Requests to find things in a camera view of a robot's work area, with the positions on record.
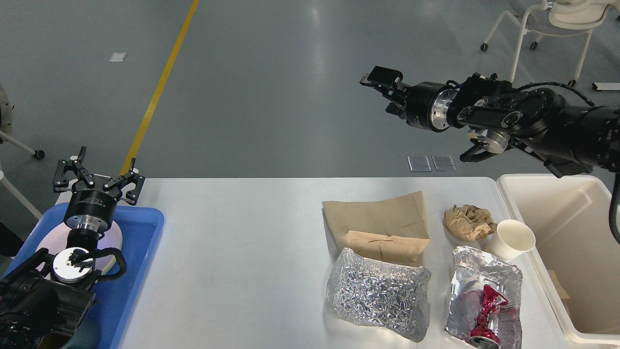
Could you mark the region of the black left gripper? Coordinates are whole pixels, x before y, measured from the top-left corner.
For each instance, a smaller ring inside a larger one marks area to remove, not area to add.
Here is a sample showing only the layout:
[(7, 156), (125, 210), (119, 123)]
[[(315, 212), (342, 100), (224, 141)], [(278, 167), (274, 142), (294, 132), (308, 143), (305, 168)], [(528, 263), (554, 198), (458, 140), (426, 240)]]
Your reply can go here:
[[(76, 159), (58, 161), (53, 177), (53, 192), (72, 193), (64, 215), (64, 223), (68, 227), (86, 225), (90, 230), (109, 230), (118, 201), (137, 205), (146, 177), (139, 174), (135, 168), (136, 159), (132, 158), (128, 172), (113, 177), (103, 187), (95, 187), (93, 175), (82, 165), (86, 150), (86, 146), (82, 146)], [(76, 177), (76, 182), (71, 186), (67, 173)]]

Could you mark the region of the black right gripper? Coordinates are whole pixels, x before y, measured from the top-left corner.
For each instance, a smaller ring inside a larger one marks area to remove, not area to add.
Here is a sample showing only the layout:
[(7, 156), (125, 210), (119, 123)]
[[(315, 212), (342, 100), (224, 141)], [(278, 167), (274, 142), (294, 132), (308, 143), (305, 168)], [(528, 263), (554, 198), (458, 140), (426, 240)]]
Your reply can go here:
[(444, 132), (450, 127), (448, 110), (459, 85), (425, 81), (409, 86), (403, 83), (400, 71), (381, 66), (364, 74), (359, 84), (381, 93), (390, 101), (386, 113), (404, 119), (408, 126), (432, 132)]

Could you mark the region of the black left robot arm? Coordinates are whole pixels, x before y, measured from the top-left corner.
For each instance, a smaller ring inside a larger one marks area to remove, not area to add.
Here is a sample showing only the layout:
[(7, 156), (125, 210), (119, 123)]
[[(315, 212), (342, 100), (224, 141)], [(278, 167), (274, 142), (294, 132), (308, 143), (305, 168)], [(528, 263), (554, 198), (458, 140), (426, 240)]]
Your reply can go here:
[(137, 204), (145, 177), (131, 159), (117, 177), (91, 174), (83, 166), (86, 148), (58, 162), (53, 189), (71, 198), (64, 215), (65, 248), (40, 248), (1, 280), (1, 347), (35, 349), (45, 336), (72, 337), (93, 306), (93, 287), (124, 276), (127, 263), (118, 247), (99, 247), (111, 229), (117, 204)]

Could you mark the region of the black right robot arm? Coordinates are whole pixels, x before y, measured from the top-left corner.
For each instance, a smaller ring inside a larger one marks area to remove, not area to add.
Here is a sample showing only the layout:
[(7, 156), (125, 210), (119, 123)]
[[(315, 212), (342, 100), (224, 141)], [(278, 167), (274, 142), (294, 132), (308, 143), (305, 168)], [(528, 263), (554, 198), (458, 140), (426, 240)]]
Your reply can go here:
[(518, 149), (544, 163), (555, 177), (591, 173), (602, 168), (614, 173), (608, 221), (619, 239), (619, 109), (569, 104), (552, 90), (552, 82), (513, 87), (496, 75), (478, 73), (464, 82), (421, 82), (410, 86), (396, 69), (375, 66), (360, 84), (381, 93), (387, 113), (409, 126), (444, 132), (467, 127), (472, 146), (459, 157), (479, 162)]

